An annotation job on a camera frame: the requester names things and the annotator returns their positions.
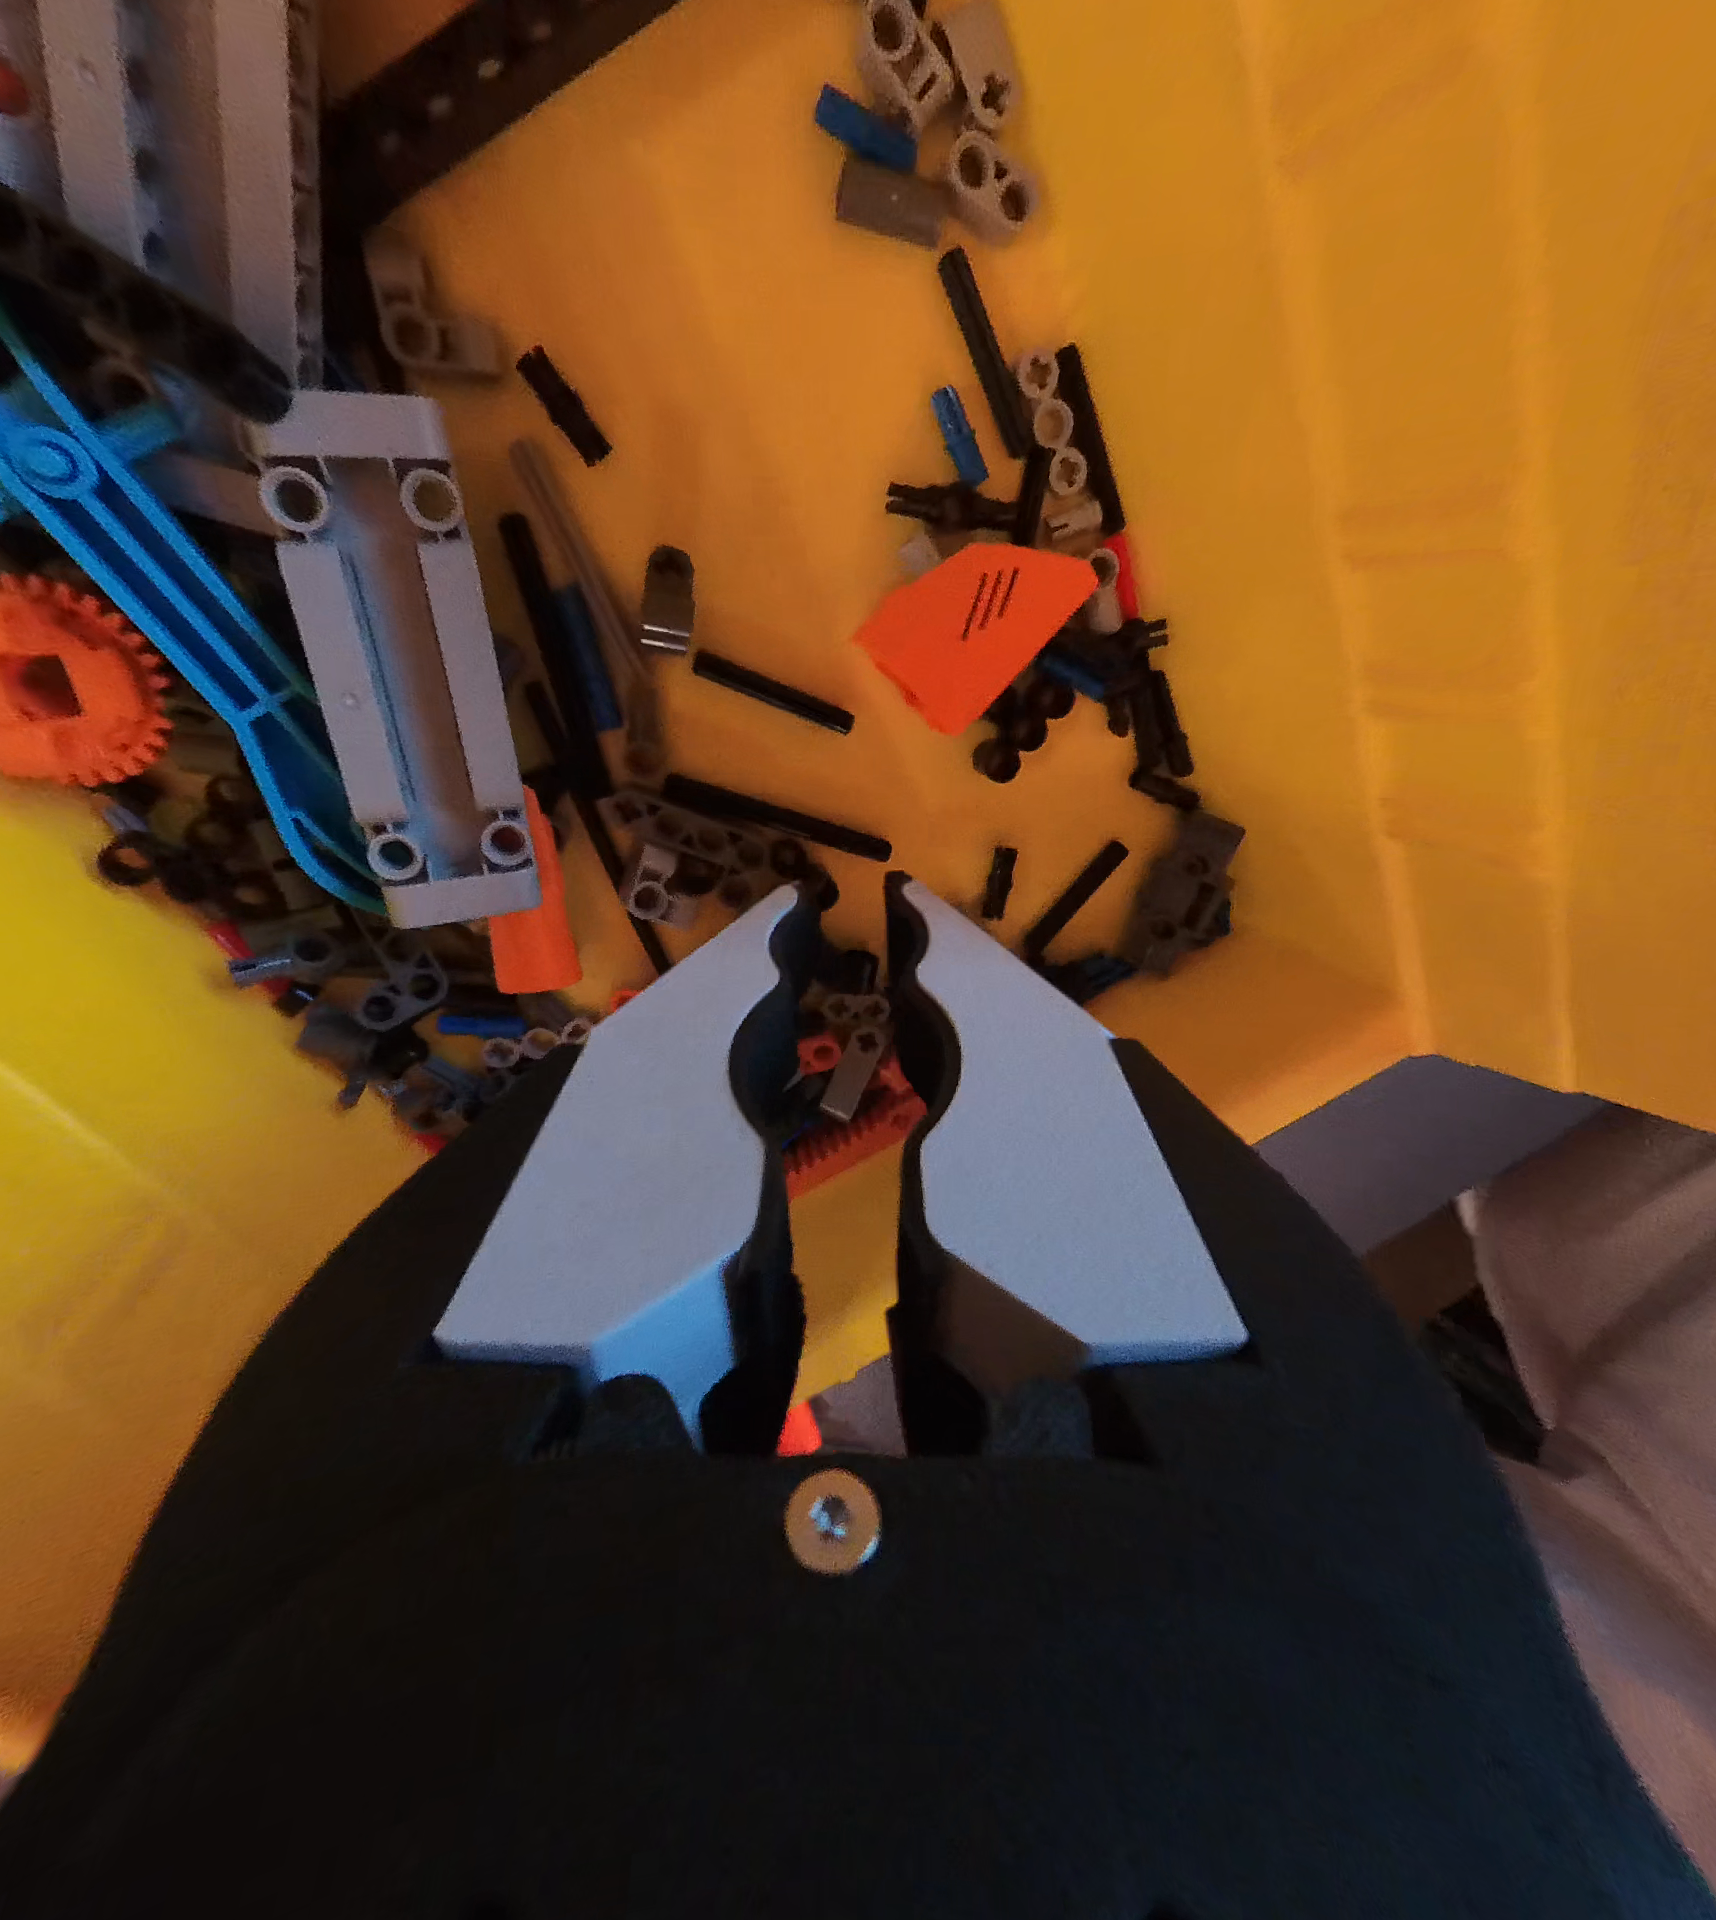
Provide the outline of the yellow plastic bin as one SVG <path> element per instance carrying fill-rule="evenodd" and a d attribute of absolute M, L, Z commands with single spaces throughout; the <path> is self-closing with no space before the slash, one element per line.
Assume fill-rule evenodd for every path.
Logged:
<path fill-rule="evenodd" d="M 1716 5 L 996 5 L 1033 180 L 965 243 L 1008 355 L 1084 347 L 1146 615 L 1235 935 L 1099 997 L 1248 1140 L 1408 1055 L 1716 1132 Z M 936 251 L 837 221 L 821 81 L 869 99 L 864 5 L 673 5 L 382 218 L 428 294 L 543 347 L 536 389 L 440 377 L 483 586 L 543 674 L 496 519 L 619 621 L 656 545 L 698 644 L 854 714 L 853 737 L 648 668 L 614 782 L 724 782 L 894 840 L 1014 917 L 1099 840 L 1126 928 L 1173 806 L 1104 714 L 1014 782 L 970 772 L 854 630 L 906 579 L 890 482 L 953 482 L 958 387 L 1008 496 Z M 265 989 L 154 885 L 97 877 L 97 804 L 0 776 L 0 1765 L 50 1733 L 244 1344 L 425 1164 L 333 1118 Z"/>

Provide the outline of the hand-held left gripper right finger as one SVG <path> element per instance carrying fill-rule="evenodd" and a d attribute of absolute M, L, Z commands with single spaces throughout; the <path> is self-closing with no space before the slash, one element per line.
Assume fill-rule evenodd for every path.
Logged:
<path fill-rule="evenodd" d="M 901 1161 L 890 1360 L 907 1446 L 1099 1367 L 1235 1355 L 1248 1326 L 1115 1034 L 912 877 L 885 879 Z"/>

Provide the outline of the blue toy tool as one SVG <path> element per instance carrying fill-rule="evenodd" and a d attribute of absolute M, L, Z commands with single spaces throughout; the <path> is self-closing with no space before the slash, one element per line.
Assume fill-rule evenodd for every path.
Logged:
<path fill-rule="evenodd" d="M 292 862 L 382 912 L 368 832 L 327 744 L 313 680 L 235 595 L 180 515 L 131 472 L 109 428 L 79 415 L 0 306 L 0 489 L 131 615 L 225 722 Z"/>

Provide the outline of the pile of small toy parts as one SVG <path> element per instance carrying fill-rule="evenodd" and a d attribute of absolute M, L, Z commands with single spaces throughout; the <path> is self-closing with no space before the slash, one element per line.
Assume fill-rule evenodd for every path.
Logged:
<path fill-rule="evenodd" d="M 614 905 L 591 911 L 591 852 L 557 898 L 591 944 L 591 1000 L 648 975 L 614 928 L 628 895 L 681 953 L 686 917 L 724 922 L 776 879 L 848 888 L 890 862 L 983 879 L 992 840 L 1037 879 L 1044 829 L 1084 847 L 1126 793 L 1176 778 L 1020 776 L 1003 829 L 961 739 L 853 644 L 912 539 L 885 500 L 943 496 L 927 400 L 965 369 L 936 312 L 958 268 L 834 218 L 863 169 L 807 105 L 854 73 L 854 29 L 854 5 L 508 5 L 459 50 L 476 105 L 538 81 L 538 53 L 591 65 L 369 237 L 531 347 L 536 377 L 583 387 L 614 443 L 583 477 L 547 465 L 536 377 L 440 402 L 488 601 L 531 636 L 505 701 L 547 762 L 583 750 L 583 840 L 614 840 Z M 53 559 L 0 579 L 101 595 L 5 489 L 0 511 L 25 525 L 0 525 L 5 559 L 36 533 Z M 307 674 L 279 529 L 251 515 L 256 533 L 184 533 Z M 408 1120 L 327 1118 L 324 1049 L 303 1063 L 300 1015 L 269 1009 L 279 975 L 221 983 L 244 957 L 221 917 L 275 935 L 275 879 L 292 879 L 300 917 L 362 950 L 347 988 L 392 1021 L 347 1021 L 349 1037 L 402 1037 L 408 989 L 336 928 L 357 911 L 292 862 L 225 722 L 163 674 L 173 737 L 143 776 L 0 776 L 0 1240 L 180 1212 L 313 1223 L 425 1164 Z"/>

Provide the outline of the orange toothed toy rack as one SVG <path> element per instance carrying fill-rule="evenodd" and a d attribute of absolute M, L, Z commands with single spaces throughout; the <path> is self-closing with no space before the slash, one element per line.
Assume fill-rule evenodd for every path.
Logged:
<path fill-rule="evenodd" d="M 834 1181 L 869 1164 L 873 1153 L 906 1146 L 923 1120 L 923 1096 L 901 1070 L 894 1049 L 885 1049 L 869 1089 L 863 1092 L 854 1118 L 811 1118 L 791 1146 L 786 1146 L 786 1190 L 791 1199 L 805 1199 L 811 1190 L 825 1190 Z"/>

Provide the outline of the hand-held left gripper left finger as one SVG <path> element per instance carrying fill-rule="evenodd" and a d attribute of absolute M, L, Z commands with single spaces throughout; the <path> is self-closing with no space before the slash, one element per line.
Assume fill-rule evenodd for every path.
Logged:
<path fill-rule="evenodd" d="M 703 1446 L 781 1443 L 807 975 L 811 895 L 791 879 L 597 1027 L 431 1331 L 444 1355 L 648 1377 Z"/>

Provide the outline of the orange curved toy panel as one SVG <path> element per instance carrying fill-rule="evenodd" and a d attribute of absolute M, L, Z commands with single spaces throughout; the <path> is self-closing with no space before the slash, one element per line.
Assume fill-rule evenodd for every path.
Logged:
<path fill-rule="evenodd" d="M 1097 595 L 1085 559 L 965 545 L 894 586 L 853 644 L 943 737 L 961 737 Z"/>

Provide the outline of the black long toy beam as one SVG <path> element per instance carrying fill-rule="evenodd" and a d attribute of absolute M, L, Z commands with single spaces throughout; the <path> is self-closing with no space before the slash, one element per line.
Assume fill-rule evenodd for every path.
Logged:
<path fill-rule="evenodd" d="M 235 324 L 5 181 L 0 280 L 38 294 L 67 324 L 101 324 L 116 340 L 190 377 L 251 424 L 279 424 L 292 411 L 292 377 L 279 369 Z"/>

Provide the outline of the grey long toy panel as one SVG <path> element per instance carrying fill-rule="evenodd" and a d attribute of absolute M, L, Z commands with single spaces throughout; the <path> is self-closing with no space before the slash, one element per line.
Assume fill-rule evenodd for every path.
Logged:
<path fill-rule="evenodd" d="M 368 840 L 357 869 L 401 928 L 538 911 L 536 829 L 440 400 L 292 389 L 251 446 Z"/>
<path fill-rule="evenodd" d="M 324 377 L 317 5 L 36 5 L 67 218 Z"/>

